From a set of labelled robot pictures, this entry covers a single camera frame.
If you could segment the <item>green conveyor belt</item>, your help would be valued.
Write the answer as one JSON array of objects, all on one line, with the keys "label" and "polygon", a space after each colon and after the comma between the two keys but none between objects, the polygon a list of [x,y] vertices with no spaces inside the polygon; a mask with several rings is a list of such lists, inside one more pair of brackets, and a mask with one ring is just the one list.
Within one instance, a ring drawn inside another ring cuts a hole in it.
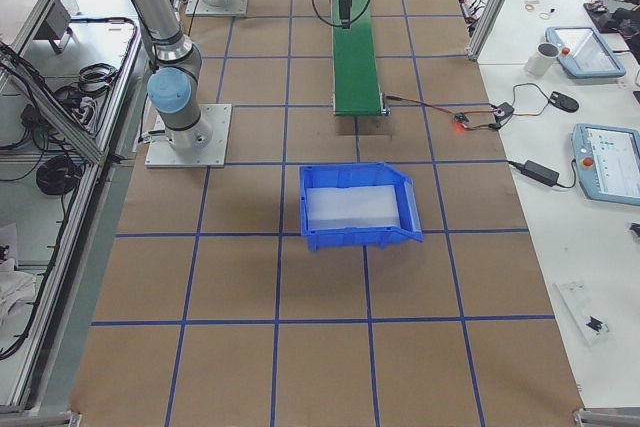
[{"label": "green conveyor belt", "polygon": [[364,14],[349,29],[333,29],[334,114],[382,116],[388,108],[380,89],[375,43],[367,0],[352,1],[352,17]]}]

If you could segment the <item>small sensor circuit board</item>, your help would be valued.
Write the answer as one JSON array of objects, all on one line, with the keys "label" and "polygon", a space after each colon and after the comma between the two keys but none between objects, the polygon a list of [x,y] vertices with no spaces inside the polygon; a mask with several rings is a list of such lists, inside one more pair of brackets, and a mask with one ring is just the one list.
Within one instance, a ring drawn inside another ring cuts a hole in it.
[{"label": "small sensor circuit board", "polygon": [[456,113],[453,119],[462,129],[469,129],[469,119],[464,112]]}]

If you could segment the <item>white mug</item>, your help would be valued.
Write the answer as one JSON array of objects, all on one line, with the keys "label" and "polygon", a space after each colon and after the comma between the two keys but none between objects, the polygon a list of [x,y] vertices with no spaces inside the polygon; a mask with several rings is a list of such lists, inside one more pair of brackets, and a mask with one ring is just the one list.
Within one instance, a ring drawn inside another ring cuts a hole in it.
[{"label": "white mug", "polygon": [[542,42],[537,45],[534,53],[529,57],[524,70],[536,77],[543,76],[555,62],[559,55],[559,48],[554,43]]}]

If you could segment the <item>blue plastic bin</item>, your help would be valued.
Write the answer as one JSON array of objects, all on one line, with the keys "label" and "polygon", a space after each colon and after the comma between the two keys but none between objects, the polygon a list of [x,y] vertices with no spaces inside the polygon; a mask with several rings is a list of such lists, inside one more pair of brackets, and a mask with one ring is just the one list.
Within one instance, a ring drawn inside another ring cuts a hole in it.
[{"label": "blue plastic bin", "polygon": [[313,252],[423,240],[413,180],[386,163],[303,166],[299,197],[301,235]]}]

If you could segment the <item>black computer mouse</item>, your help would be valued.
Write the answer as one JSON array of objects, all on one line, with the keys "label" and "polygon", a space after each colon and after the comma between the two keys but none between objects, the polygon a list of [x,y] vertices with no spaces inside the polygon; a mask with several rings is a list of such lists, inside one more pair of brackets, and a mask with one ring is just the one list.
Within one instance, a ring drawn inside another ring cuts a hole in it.
[{"label": "black computer mouse", "polygon": [[549,95],[549,103],[555,108],[567,113],[575,113],[579,109],[577,100],[558,91],[553,91]]}]

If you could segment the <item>far teach pendant tablet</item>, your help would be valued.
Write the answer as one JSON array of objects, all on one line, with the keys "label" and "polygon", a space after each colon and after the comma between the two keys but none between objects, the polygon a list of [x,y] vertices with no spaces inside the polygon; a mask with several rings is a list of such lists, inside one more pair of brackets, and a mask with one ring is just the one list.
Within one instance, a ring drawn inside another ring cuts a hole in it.
[{"label": "far teach pendant tablet", "polygon": [[621,61],[594,27],[548,27],[545,38],[559,48],[558,61],[573,78],[620,78],[626,74]]}]

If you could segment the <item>teach pendant tablet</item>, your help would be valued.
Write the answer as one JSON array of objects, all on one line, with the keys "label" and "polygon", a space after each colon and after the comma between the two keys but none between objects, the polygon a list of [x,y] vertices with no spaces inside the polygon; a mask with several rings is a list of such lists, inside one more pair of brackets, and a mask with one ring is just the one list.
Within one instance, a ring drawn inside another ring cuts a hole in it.
[{"label": "teach pendant tablet", "polygon": [[573,78],[620,78],[626,74],[621,61],[594,27],[548,27],[545,38],[559,48],[558,61]]},{"label": "teach pendant tablet", "polygon": [[579,123],[572,147],[585,195],[597,201],[639,205],[639,132]]}]

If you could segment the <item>black power adapter brick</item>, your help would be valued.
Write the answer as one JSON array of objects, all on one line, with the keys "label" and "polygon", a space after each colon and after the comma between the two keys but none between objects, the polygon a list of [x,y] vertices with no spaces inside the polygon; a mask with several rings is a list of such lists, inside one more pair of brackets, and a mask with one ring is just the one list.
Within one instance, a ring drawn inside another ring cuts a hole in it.
[{"label": "black power adapter brick", "polygon": [[549,187],[556,186],[559,179],[559,173],[557,171],[531,160],[527,160],[522,165],[520,172],[526,177]]}]

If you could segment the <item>near teach pendant tablet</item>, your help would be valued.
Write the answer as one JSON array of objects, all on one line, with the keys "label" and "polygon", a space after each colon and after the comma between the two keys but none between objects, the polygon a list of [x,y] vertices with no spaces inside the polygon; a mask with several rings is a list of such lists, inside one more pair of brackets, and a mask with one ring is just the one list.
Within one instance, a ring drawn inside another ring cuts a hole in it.
[{"label": "near teach pendant tablet", "polygon": [[572,147],[585,195],[597,201],[639,205],[639,132],[579,123]]}]

